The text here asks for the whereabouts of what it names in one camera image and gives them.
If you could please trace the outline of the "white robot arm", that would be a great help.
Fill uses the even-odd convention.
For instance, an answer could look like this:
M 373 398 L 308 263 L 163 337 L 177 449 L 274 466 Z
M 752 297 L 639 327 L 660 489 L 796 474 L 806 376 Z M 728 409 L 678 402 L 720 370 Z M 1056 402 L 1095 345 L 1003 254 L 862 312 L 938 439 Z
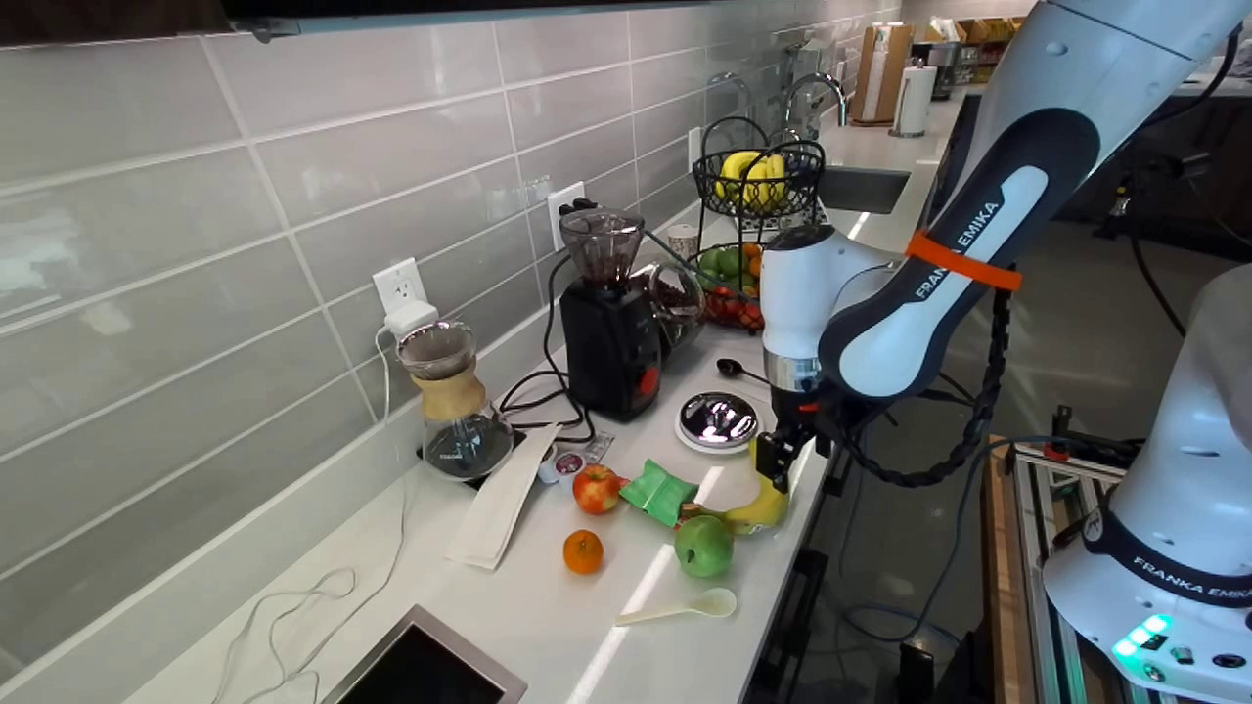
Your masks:
M 801 224 L 763 247 L 763 360 L 801 426 L 879 480 L 938 484 L 985 439 L 1009 347 L 1019 254 L 1238 29 L 1252 0 L 1038 0 L 978 94 L 953 184 L 901 254 Z M 953 327 L 994 297 L 981 393 L 953 449 L 892 471 L 862 439 L 932 383 Z

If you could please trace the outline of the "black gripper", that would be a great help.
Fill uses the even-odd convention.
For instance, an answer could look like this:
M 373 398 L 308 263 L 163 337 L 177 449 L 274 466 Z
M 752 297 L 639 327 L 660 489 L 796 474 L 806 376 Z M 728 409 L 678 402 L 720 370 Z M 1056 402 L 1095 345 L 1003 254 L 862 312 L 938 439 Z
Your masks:
M 769 393 L 773 426 L 755 439 L 755 471 L 789 489 L 789 466 L 806 444 L 831 454 L 831 439 L 816 431 L 820 394 Z

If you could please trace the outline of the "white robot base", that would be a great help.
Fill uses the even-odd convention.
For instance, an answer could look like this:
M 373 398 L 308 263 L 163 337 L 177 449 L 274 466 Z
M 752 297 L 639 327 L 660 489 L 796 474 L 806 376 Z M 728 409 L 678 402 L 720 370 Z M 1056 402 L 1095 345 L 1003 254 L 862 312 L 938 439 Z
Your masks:
M 1252 704 L 1252 267 L 1196 293 L 1154 431 L 1046 596 L 1131 686 Z

